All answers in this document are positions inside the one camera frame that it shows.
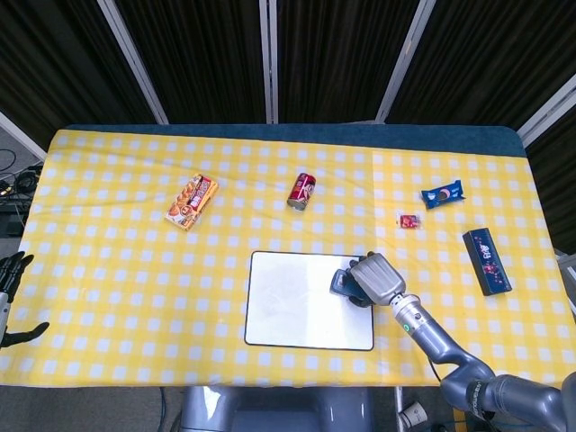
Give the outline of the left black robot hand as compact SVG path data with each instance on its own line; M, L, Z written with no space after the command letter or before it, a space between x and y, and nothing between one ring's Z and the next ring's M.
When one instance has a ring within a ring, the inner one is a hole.
M33 259L34 255L26 255L23 251L1 259L1 348L33 341L50 326L48 322L42 322L30 331L9 333L7 330L10 309L23 272Z

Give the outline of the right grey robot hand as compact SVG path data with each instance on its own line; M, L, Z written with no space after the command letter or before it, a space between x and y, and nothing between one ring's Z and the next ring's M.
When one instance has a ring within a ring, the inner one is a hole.
M346 270L338 269L329 291L346 297L360 308L388 306L396 297L404 295L406 283L381 253L369 251L350 260Z

